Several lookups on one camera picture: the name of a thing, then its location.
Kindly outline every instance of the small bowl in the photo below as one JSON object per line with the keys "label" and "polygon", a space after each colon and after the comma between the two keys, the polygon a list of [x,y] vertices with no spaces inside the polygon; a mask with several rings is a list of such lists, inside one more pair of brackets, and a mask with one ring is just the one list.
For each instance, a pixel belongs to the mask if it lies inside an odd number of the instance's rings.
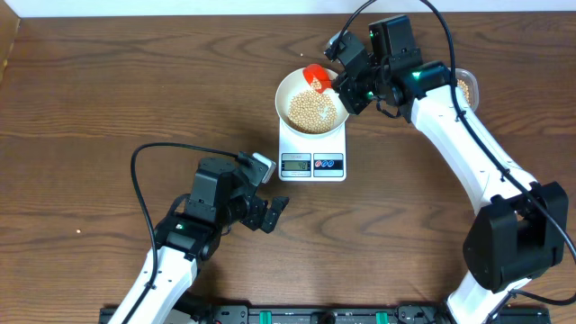
{"label": "small bowl", "polygon": [[[292,122],[288,118],[288,112],[290,111],[290,101],[296,95],[306,90],[312,89],[308,84],[308,82],[306,82],[306,79],[304,78],[304,74],[302,73],[303,70],[304,68],[299,68],[295,70],[287,77],[285,77],[284,80],[282,80],[282,83],[280,83],[280,85],[278,86],[275,99],[276,112],[278,113],[278,117],[280,117],[280,121],[283,122],[284,125],[288,127],[288,129],[290,129],[297,135],[308,139],[323,138],[338,131],[342,127],[342,125],[344,125],[344,122],[348,118],[349,114],[346,111],[346,108],[344,108],[344,105],[342,104],[340,99],[338,98],[338,94],[333,89],[326,89],[326,91],[324,91],[324,95],[328,95],[330,97],[330,100],[332,100],[332,103],[334,103],[334,105],[336,106],[337,117],[336,120],[334,121],[334,124],[332,125],[332,129],[320,134],[308,134],[295,130],[291,126]],[[325,70],[328,73],[330,79],[335,79],[338,76],[338,74],[334,71],[331,71],[327,68],[325,68]]]}
{"label": "small bowl", "polygon": [[468,86],[468,91],[470,94],[470,102],[468,104],[470,105],[470,108],[472,108],[472,111],[475,112],[478,108],[478,105],[480,104],[480,90],[478,89],[478,80],[476,80],[476,77],[474,74],[472,74],[472,72],[463,68],[456,69],[456,79],[464,81]]}

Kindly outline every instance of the white wall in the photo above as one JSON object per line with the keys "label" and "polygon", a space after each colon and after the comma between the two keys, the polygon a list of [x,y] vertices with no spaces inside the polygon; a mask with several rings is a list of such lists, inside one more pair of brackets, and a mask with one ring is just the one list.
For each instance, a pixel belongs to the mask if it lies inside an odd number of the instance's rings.
{"label": "white wall", "polygon": [[[188,14],[342,14],[365,0],[5,0],[22,18]],[[441,12],[572,11],[576,0],[432,0]],[[366,11],[426,12],[419,0],[380,0]]]}

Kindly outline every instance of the wood grain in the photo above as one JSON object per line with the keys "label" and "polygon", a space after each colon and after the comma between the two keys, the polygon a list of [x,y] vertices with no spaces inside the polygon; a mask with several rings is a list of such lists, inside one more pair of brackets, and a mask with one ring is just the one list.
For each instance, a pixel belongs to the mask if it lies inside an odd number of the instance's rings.
{"label": "wood grain", "polygon": [[[576,196],[576,15],[447,14],[480,119],[542,183]],[[364,41],[362,15],[352,31]],[[431,14],[411,17],[426,59],[447,60]],[[344,15],[28,19],[0,88],[0,321],[94,323],[122,300],[149,249],[131,152],[172,140],[277,158],[275,89],[322,55]],[[270,235],[234,227],[192,293],[254,304],[440,301],[460,283],[473,221],[463,188],[411,125],[368,109],[347,123],[348,179],[290,184]],[[154,222],[189,192],[205,154],[142,153]],[[576,236],[576,210],[569,230]],[[527,289],[570,295],[565,262]],[[531,303],[519,299],[521,303]],[[552,307],[554,323],[576,308]]]}

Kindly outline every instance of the scale display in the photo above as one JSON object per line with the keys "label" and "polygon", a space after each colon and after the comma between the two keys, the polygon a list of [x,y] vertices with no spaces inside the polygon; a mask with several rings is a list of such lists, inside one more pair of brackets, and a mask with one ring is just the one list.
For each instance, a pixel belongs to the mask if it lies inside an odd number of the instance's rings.
{"label": "scale display", "polygon": [[278,175],[283,181],[333,182],[346,179],[346,132],[307,138],[280,123]]}
{"label": "scale display", "polygon": [[286,171],[310,171],[310,162],[307,161],[284,161],[282,170]]}
{"label": "scale display", "polygon": [[282,177],[344,177],[341,153],[283,153]]}

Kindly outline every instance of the green connector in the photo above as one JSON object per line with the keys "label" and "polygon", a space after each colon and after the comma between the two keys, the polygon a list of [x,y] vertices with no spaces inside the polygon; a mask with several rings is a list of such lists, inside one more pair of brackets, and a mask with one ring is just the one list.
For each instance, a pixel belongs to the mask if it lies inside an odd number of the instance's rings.
{"label": "green connector", "polygon": [[376,324],[389,324],[388,321],[388,313],[387,312],[377,312],[376,313]]}
{"label": "green connector", "polygon": [[272,324],[272,312],[271,311],[260,311],[260,324]]}

